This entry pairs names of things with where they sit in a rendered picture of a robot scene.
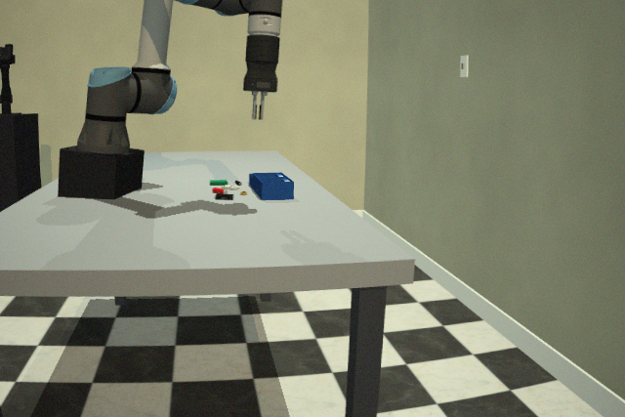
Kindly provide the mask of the blue rack of bins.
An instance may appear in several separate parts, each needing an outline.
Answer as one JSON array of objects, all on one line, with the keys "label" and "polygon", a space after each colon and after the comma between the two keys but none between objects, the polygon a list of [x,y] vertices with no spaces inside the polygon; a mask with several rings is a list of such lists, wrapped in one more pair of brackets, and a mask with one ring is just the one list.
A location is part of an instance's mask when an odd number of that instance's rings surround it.
[{"label": "blue rack of bins", "polygon": [[294,182],[282,173],[249,174],[249,185],[262,200],[294,199]]}]

